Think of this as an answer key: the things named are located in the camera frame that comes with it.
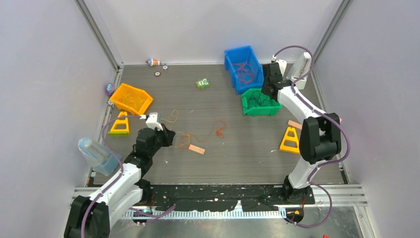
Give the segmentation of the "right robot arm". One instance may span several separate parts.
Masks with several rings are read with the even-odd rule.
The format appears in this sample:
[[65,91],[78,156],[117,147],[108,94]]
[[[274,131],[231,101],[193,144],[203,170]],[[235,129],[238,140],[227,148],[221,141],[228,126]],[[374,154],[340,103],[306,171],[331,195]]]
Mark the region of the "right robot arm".
[[341,152],[340,120],[336,113],[327,114],[309,102],[291,80],[283,80],[278,62],[263,64],[262,71],[262,93],[285,106],[302,125],[301,157],[280,192],[283,200],[293,204],[309,191],[320,165]]

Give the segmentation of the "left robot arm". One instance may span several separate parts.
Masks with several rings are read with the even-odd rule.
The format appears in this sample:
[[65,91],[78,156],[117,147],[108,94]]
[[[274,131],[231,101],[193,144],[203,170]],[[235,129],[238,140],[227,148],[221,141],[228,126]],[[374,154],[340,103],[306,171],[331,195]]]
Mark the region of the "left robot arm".
[[88,196],[77,196],[70,207],[65,238],[107,238],[113,225],[136,203],[147,205],[152,198],[151,184],[143,179],[162,147],[172,145],[176,133],[142,128],[133,150],[102,187]]

